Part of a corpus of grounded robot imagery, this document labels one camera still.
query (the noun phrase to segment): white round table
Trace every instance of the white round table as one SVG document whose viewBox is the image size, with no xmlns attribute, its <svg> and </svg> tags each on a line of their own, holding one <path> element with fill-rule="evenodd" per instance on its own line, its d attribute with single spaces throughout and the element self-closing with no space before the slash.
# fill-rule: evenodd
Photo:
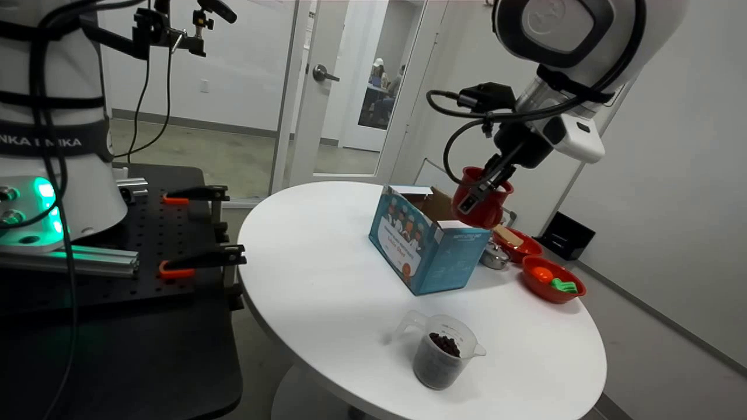
<svg viewBox="0 0 747 420">
<path fill-rule="evenodd" d="M 607 357 L 584 304 L 544 304 L 516 269 L 482 266 L 466 289 L 414 296 L 369 242 L 378 196 L 380 187 L 353 181 L 292 187 L 257 206 L 240 228 L 247 299 L 312 377 L 305 390 L 322 388 L 376 418 L 585 416 L 603 395 Z M 451 390 L 423 388 L 410 370 L 414 341 L 393 341 L 414 311 L 463 320 L 487 352 Z M 275 410 L 315 418 L 298 377 L 285 377 Z"/>
</svg>

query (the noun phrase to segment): floor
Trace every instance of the floor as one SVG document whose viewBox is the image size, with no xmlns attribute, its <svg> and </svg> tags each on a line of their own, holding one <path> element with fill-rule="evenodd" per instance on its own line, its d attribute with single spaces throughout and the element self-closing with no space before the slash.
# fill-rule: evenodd
<svg viewBox="0 0 747 420">
<path fill-rule="evenodd" d="M 140 122 L 140 139 L 145 144 L 160 130 L 160 122 L 151 116 Z M 130 116 L 112 119 L 112 149 L 125 151 L 133 136 Z M 178 164 L 202 168 L 209 184 L 227 184 L 233 198 L 261 198 L 269 192 L 275 136 L 247 128 L 171 124 L 166 136 L 143 154 L 135 164 Z M 341 149 L 322 143 L 315 170 L 319 172 L 374 172 L 378 154 Z"/>
</svg>

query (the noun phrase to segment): red bowl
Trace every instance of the red bowl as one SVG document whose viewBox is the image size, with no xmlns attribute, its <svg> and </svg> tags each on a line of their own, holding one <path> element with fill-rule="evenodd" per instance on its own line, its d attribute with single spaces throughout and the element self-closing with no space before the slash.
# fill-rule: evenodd
<svg viewBox="0 0 747 420">
<path fill-rule="evenodd" d="M 542 244 L 537 240 L 531 240 L 530 235 L 514 231 L 514 235 L 517 235 L 522 242 L 514 250 L 505 242 L 501 235 L 492 234 L 492 240 L 500 244 L 500 250 L 516 264 L 520 266 L 520 261 L 524 257 L 542 257 Z"/>
<path fill-rule="evenodd" d="M 559 278 L 559 280 L 564 280 L 564 282 L 576 282 L 578 291 L 576 291 L 576 294 L 559 294 L 559 291 L 555 291 L 555 289 L 550 287 L 550 282 L 544 282 L 542 278 L 534 276 L 537 269 L 538 269 L 538 271 L 547 269 L 547 271 L 554 273 L 554 278 Z M 522 280 L 522 284 L 524 284 L 531 294 L 537 294 L 537 296 L 544 299 L 544 300 L 550 300 L 550 304 L 564 304 L 564 300 L 572 300 L 572 299 L 576 299 L 576 296 L 585 296 L 585 284 L 584 284 L 576 276 L 572 276 L 572 273 L 564 271 L 562 266 L 550 264 L 550 261 L 544 261 L 544 259 L 538 259 L 538 257 L 528 257 L 528 259 L 522 259 L 522 276 L 520 276 L 520 280 Z"/>
</svg>

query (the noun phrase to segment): gray floor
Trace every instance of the gray floor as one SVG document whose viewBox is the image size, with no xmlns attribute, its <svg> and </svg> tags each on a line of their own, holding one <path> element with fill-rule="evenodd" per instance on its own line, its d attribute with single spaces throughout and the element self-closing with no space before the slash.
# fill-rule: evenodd
<svg viewBox="0 0 747 420">
<path fill-rule="evenodd" d="M 160 130 L 160 122 L 140 122 L 140 139 L 145 144 Z M 112 149 L 125 151 L 133 136 L 130 116 L 112 119 Z M 233 198 L 261 198 L 269 192 L 275 136 L 244 128 L 171 124 L 166 136 L 143 154 L 135 164 L 173 164 L 202 168 L 209 184 L 227 184 Z M 341 149 L 322 143 L 318 157 L 319 172 L 374 172 L 378 154 Z"/>
<path fill-rule="evenodd" d="M 223 213 L 231 238 L 237 238 L 244 215 L 243 209 Z M 292 357 L 280 349 L 273 335 L 261 332 L 250 311 L 233 313 L 233 334 L 243 373 L 243 398 L 237 408 L 221 420 L 271 420 L 273 395 L 292 366 Z"/>
</svg>

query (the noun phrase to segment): cable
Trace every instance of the cable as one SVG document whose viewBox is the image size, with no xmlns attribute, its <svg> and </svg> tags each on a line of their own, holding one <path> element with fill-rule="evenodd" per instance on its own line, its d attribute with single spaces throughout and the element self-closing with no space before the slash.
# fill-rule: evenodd
<svg viewBox="0 0 747 420">
<path fill-rule="evenodd" d="M 53 33 L 53 27 L 58 27 L 63 19 L 80 17 L 80 13 L 87 13 L 87 12 L 125 10 L 125 7 L 133 7 L 133 5 L 138 5 L 138 2 L 143 2 L 143 0 L 108 2 L 108 5 L 98 5 L 98 2 L 101 2 L 101 0 L 77 0 L 77 2 L 73 2 L 73 5 L 58 7 L 58 10 L 49 12 L 49 13 L 37 24 L 37 27 L 39 27 L 39 30 L 47 30 L 47 33 Z M 31 72 L 31 79 L 37 81 L 37 84 L 31 84 L 31 93 L 32 93 L 32 89 L 37 89 L 39 100 L 47 97 L 47 79 L 45 79 L 45 72 L 47 72 L 47 66 L 45 66 L 47 45 L 49 45 L 47 40 L 34 40 L 34 42 L 31 45 L 31 68 L 27 68 L 27 72 Z M 34 115 L 34 125 L 39 125 L 39 128 L 45 130 L 45 124 L 39 124 L 42 116 L 39 116 L 39 109 L 37 109 L 37 107 L 32 107 L 32 115 Z M 47 170 L 47 174 L 53 172 L 49 158 L 45 158 L 45 170 Z M 68 193 L 68 170 L 61 168 L 61 193 L 53 198 L 53 202 L 51 202 L 47 209 L 42 209 L 39 215 L 27 217 L 27 220 L 23 220 L 23 222 L 19 222 L 19 223 L 4 223 L 4 222 L 0 222 L 0 231 L 23 228 L 23 227 L 32 227 L 32 223 L 47 220 L 55 207 L 61 207 L 66 193 Z"/>
<path fill-rule="evenodd" d="M 171 107 L 173 107 L 173 89 L 171 89 L 171 84 L 173 84 L 173 54 L 174 54 L 174 48 L 179 45 L 181 45 L 181 37 L 167 48 L 167 59 L 166 59 L 166 116 L 164 116 L 160 130 L 149 143 L 145 143 L 145 144 L 140 144 L 135 149 L 130 144 L 130 149 L 125 154 L 114 154 L 114 158 L 124 158 L 125 157 L 129 164 L 130 164 L 133 154 L 140 154 L 140 151 L 145 151 L 149 146 L 153 146 L 166 136 L 166 130 L 171 125 Z"/>
<path fill-rule="evenodd" d="M 446 146 L 444 146 L 444 170 L 446 170 L 446 174 L 454 181 L 454 184 L 463 184 L 463 179 L 452 172 L 452 168 L 451 168 L 451 160 L 447 160 L 447 157 L 451 157 L 451 149 L 452 149 L 452 144 L 458 143 L 458 138 L 463 138 L 466 130 L 471 130 L 471 128 L 475 128 L 475 125 L 482 125 L 482 122 L 470 122 L 470 124 L 464 124 L 463 128 L 458 128 L 451 138 L 447 138 L 447 143 L 446 143 Z"/>
<path fill-rule="evenodd" d="M 147 54 L 147 61 L 145 61 L 145 81 L 143 81 L 143 91 L 140 91 L 135 116 L 133 116 L 133 138 L 130 138 L 130 146 L 125 149 L 125 164 L 129 165 L 133 164 L 133 149 L 138 144 L 140 109 L 143 109 L 143 100 L 145 100 L 147 86 L 149 86 L 149 54 Z"/>
<path fill-rule="evenodd" d="M 625 68 L 633 62 L 642 40 L 643 40 L 643 33 L 646 33 L 646 21 L 649 21 L 649 10 L 646 10 L 646 0 L 635 0 L 635 24 L 633 24 L 633 30 L 629 30 L 629 40 L 624 48 L 624 54 L 615 59 L 615 62 L 600 77 L 597 84 L 592 84 L 596 91 L 604 91 L 608 84 L 613 84 L 624 72 Z M 428 91 L 428 103 L 440 111 L 440 115 L 447 115 L 447 116 L 458 116 L 458 119 L 474 119 L 470 124 L 464 124 L 463 128 L 458 128 L 447 143 L 446 143 L 446 149 L 444 149 L 444 170 L 446 174 L 452 179 L 452 181 L 463 181 L 454 177 L 452 168 L 451 168 L 451 149 L 454 144 L 454 139 L 460 136 L 464 136 L 470 128 L 474 125 L 486 125 L 486 124 L 522 124 L 522 122 L 537 122 L 537 119 L 550 119 L 550 116 L 557 116 L 562 111 L 569 111 L 572 107 L 576 105 L 584 105 L 582 97 L 569 97 L 555 107 L 547 107 L 547 109 L 534 109 L 534 111 L 517 111 L 517 115 L 507 115 L 507 111 L 500 111 L 500 115 L 474 115 L 474 111 L 454 111 L 454 109 L 446 109 L 440 107 L 435 97 L 451 97 L 451 100 L 460 100 L 458 93 L 452 91 Z"/>
<path fill-rule="evenodd" d="M 95 12 L 95 10 L 118 10 L 118 7 L 130 7 L 130 5 L 135 5 L 135 2 L 130 0 L 130 2 L 95 5 L 95 0 L 82 0 L 82 2 L 68 5 L 68 7 L 53 10 L 51 13 L 47 13 L 39 21 L 37 30 L 53 33 L 53 27 L 63 25 L 66 21 L 69 21 L 80 13 Z M 32 105 L 32 124 L 42 130 L 42 136 L 49 136 L 51 143 L 55 144 L 53 116 L 51 116 L 49 96 L 47 96 L 47 47 L 49 47 L 47 37 L 37 37 L 31 45 L 31 66 L 27 66 L 27 86 L 31 89 L 27 91 L 32 97 L 37 97 L 37 105 Z M 80 335 L 80 304 L 77 304 L 73 238 L 69 238 L 69 228 L 68 228 L 68 213 L 63 206 L 63 198 L 68 192 L 68 160 L 61 151 L 55 151 L 55 158 L 61 165 L 61 181 L 58 181 L 53 165 L 51 165 L 51 157 L 45 146 L 42 146 L 42 158 L 45 158 L 45 170 L 47 170 L 49 184 L 53 188 L 53 206 L 49 206 L 49 209 L 45 209 L 42 215 L 32 217 L 32 220 L 39 222 L 47 215 L 51 215 L 53 209 L 61 213 L 66 269 L 68 269 L 68 282 L 69 282 L 69 347 L 68 347 L 63 377 L 61 377 L 49 405 L 45 408 L 45 420 L 47 420 L 47 418 L 58 416 L 58 408 L 68 397 L 68 385 L 73 382 L 74 359 L 77 359 L 77 335 Z"/>
</svg>

